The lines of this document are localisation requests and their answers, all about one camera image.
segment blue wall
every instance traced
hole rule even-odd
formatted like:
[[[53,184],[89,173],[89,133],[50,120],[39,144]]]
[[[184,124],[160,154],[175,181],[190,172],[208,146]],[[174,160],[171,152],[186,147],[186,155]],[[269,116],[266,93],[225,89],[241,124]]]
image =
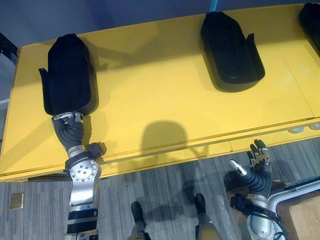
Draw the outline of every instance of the blue wall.
[[[219,0],[217,10],[312,2]],[[17,46],[209,11],[211,0],[1,0],[0,32]]]

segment shoe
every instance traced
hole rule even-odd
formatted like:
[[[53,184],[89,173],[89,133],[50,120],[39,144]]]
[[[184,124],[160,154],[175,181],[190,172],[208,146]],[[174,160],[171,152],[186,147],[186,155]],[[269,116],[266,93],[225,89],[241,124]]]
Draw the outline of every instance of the shoe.
[[[197,213],[205,213],[206,212],[206,201],[205,197],[201,194],[198,193],[195,198],[194,198],[194,204]]]
[[[135,222],[141,221],[144,228],[146,228],[146,222],[144,219],[144,212],[139,202],[135,201],[131,204],[131,212]]]

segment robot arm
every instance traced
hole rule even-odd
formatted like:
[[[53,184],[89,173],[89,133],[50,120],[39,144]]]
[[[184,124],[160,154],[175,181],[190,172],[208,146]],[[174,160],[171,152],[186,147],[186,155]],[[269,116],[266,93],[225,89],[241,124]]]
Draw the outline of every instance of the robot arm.
[[[101,168],[95,159],[103,152],[97,143],[93,143],[93,148],[89,151],[82,145],[84,130],[81,113],[66,112],[56,115],[52,118],[52,124],[68,154],[65,168],[72,179],[64,239],[97,240]]]
[[[268,209],[268,196],[272,186],[271,162],[268,149],[261,140],[250,145],[253,152],[247,152],[250,171],[234,160],[229,163],[249,186],[247,198],[252,205]],[[258,215],[250,214],[247,218],[248,231],[252,240],[272,240],[275,235],[273,221]]]

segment brass floor plate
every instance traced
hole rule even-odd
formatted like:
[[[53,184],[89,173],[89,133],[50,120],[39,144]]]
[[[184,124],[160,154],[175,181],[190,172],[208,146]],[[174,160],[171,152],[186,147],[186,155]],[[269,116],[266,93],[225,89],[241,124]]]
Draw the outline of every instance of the brass floor plate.
[[[9,210],[22,209],[24,207],[24,193],[12,194],[9,200]]]

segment yellow table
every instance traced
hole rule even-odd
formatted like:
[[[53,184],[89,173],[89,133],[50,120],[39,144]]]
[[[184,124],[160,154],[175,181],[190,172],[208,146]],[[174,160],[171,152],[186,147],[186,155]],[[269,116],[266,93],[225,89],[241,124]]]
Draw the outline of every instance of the yellow table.
[[[215,89],[200,28],[204,14],[80,34],[92,54],[99,105],[86,119],[103,142],[102,177],[320,136],[287,129],[320,122],[320,58],[299,24],[302,4],[227,11],[255,34],[265,77]],[[55,40],[23,46],[0,156],[0,180],[61,172],[67,154],[43,107],[38,68]]]

